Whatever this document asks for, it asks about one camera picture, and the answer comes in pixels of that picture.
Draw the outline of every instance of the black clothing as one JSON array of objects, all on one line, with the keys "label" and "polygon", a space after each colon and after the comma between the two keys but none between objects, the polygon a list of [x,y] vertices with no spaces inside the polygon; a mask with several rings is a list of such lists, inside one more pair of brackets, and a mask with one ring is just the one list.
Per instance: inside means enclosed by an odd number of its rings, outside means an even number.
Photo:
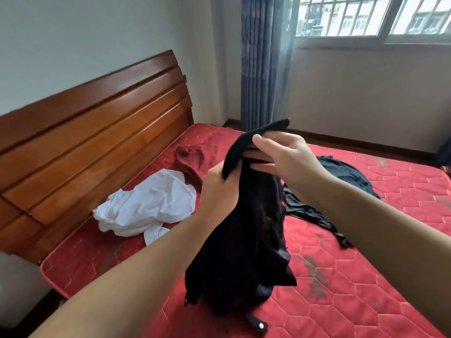
[{"label": "black clothing", "polygon": [[[344,163],[343,161],[336,160],[332,156],[319,156],[318,160],[326,170],[337,178],[346,181],[349,184],[364,190],[366,193],[380,199],[377,193],[373,191],[370,181],[355,167]],[[287,184],[284,185],[283,190],[285,194],[285,209],[287,215],[317,224],[320,227],[331,231],[342,247],[352,247],[352,244],[345,238],[345,236],[342,233],[339,233],[335,226],[324,218],[321,212],[311,206],[301,203],[291,192]]]},{"label": "black clothing", "polygon": [[285,247],[280,179],[251,169],[255,159],[242,158],[254,134],[282,131],[289,123],[281,120],[245,133],[228,150],[222,170],[224,179],[243,160],[240,198],[186,270],[186,304],[196,304],[203,295],[218,316],[231,311],[247,315],[269,298],[273,286],[296,285]]}]

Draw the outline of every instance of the quilted mattress pattern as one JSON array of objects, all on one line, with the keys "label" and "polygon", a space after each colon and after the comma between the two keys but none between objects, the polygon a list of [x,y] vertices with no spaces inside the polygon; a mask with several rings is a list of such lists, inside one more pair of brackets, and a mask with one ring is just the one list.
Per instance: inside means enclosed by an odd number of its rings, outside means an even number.
[{"label": "quilted mattress pattern", "polygon": [[[173,168],[178,146],[195,145],[231,130],[195,124],[131,180],[131,190],[152,173]],[[311,146],[316,155],[332,155],[361,170],[382,200],[451,236],[451,181],[429,166]],[[427,338],[442,337],[356,249],[343,250],[333,235],[287,216],[285,237],[297,287],[275,287],[255,312],[269,325],[268,338]],[[89,218],[42,263],[44,278],[71,297],[116,264],[144,248],[142,235],[102,233]],[[184,307],[181,278],[144,337],[254,337],[240,318],[215,318],[199,304]]]}]

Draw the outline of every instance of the blue curtain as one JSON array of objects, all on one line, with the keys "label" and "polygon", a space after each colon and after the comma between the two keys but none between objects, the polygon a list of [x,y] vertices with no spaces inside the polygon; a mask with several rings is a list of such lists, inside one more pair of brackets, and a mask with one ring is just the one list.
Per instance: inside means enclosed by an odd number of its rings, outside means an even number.
[{"label": "blue curtain", "polygon": [[241,0],[241,124],[283,116],[300,0]]}]

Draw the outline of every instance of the headboard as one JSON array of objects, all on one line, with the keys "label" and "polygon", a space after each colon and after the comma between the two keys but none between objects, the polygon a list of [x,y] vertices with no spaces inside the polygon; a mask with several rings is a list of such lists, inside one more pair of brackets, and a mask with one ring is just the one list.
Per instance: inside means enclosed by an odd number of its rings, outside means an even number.
[{"label": "headboard", "polygon": [[0,250],[39,263],[193,124],[172,51],[0,117]]}]

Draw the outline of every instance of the hand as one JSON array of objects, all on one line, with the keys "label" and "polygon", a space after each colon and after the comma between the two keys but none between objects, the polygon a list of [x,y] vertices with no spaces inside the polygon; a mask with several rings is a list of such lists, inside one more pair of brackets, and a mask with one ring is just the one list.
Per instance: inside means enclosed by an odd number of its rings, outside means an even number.
[{"label": "hand", "polygon": [[206,173],[202,183],[200,203],[195,213],[202,218],[203,222],[208,222],[214,227],[217,227],[238,203],[241,161],[229,174],[227,180],[222,178],[223,165],[222,161]]},{"label": "hand", "polygon": [[243,156],[269,163],[251,164],[251,167],[279,176],[296,197],[307,204],[313,203],[322,181],[335,179],[319,163],[301,136],[268,131],[263,136],[254,135],[252,141],[259,150],[247,150]]}]

